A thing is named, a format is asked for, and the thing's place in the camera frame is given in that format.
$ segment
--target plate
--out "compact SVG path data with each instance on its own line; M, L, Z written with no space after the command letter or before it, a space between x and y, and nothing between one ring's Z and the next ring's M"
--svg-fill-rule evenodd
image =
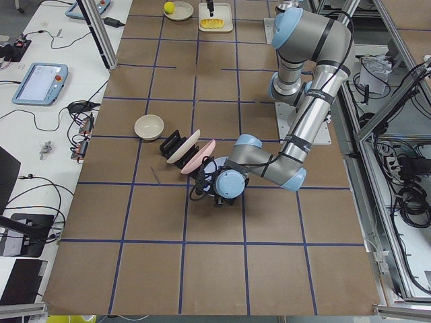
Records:
M167 14L163 11L164 15L171 20L180 22L181 20L186 20L193 15L194 9L190 3L184 1L173 1L175 4L174 13Z
M168 164L177 162L194 144L198 141L201 136L201 131L197 129L168 159Z
M212 139L194 155L181 170L181 174L190 174L193 170L202 164L202 159L212 154L216 141Z
M224 20L224 26L222 28L202 28L201 20L208 18L220 18ZM199 30L203 32L230 32L234 29L234 24L232 22L232 11L230 10L229 3L214 3L214 16L209 16L209 11L207 4L201 2L199 4L199 19L198 19Z

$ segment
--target tablet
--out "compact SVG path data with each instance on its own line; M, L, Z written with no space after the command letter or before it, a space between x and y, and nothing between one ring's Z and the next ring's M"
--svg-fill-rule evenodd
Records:
M64 86L67 65L33 63L12 98L15 104L50 106Z
M110 0L95 0L94 2L96 3L97 11L100 15L110 5ZM76 2L66 11L66 16L73 19L84 19L81 9Z

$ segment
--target white tray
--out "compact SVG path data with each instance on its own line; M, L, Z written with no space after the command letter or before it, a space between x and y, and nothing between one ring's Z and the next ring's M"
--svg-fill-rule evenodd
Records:
M201 20L208 18L219 18L224 20L223 28L202 28ZM230 32L234 29L234 24L232 23L232 11L230 10L229 3L214 3L214 16L209 16L209 11L206 3L199 4L199 20L198 20L199 30L203 32Z

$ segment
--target white desk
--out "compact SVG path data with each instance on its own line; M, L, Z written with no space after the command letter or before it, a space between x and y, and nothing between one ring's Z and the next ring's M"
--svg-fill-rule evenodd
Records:
M132 0L114 0L110 7L104 12L102 17L113 17L126 22ZM65 15L67 7L54 3L43 3L32 20L28 24L24 33L47 30L55 38L54 47L70 44L76 38L88 33L88 27L83 20L72 20ZM124 28L106 27L114 50L117 51L121 35ZM28 39L32 43L19 63L12 63L6 70L0 71L1 80L21 81L29 66L35 62L41 63L62 63L69 67L69 75L65 82L65 87L61 91L58 99L52 106L18 106L12 104L11 98L17 89L16 84L3 84L0 86L0 116L15 109L27 110L35 113L36 122L40 128L54 129L57 126L57 115L59 111L70 102L76 100L88 100L92 94L109 78L102 59L96 48L92 35L77 41L69 48L52 50L50 47L51 37L47 33L31 34ZM94 96L93 102L101 102L104 88ZM20 174L29 173L35 176L49 178L55 184L66 186L74 191L81 171L81 166L70 159L70 143L67 139L67 128L71 119L67 111L61 115L60 127L55 132L42 132L34 127L33 116L23 112L14 112L10 116L0 119L0 146L6 149L15 158L21 161ZM76 134L77 126L73 126L70 133ZM40 160L40 146L47 141L52 141L53 150ZM43 180L18 180L13 190L15 196L29 188L47 184ZM67 216L71 204L72 196L61 190L63 203L61 211ZM9 207L19 207L26 205L46 205L58 206L57 192L53 187L46 186L38 188L25 194L12 202ZM4 215L11 216L17 210L6 210ZM47 209L26 209L20 210L23 213L49 213L54 211ZM46 260L48 266L43 276L39 293L43 294L48 283L57 245L47 244L39 259ZM0 257L0 295L3 294L6 282L12 270L16 258Z

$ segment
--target bowl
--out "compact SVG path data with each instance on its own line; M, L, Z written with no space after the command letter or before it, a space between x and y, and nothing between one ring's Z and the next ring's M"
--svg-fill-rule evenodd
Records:
M135 132L143 140L156 140L162 134L164 123L162 118L155 114L147 114L135 122Z

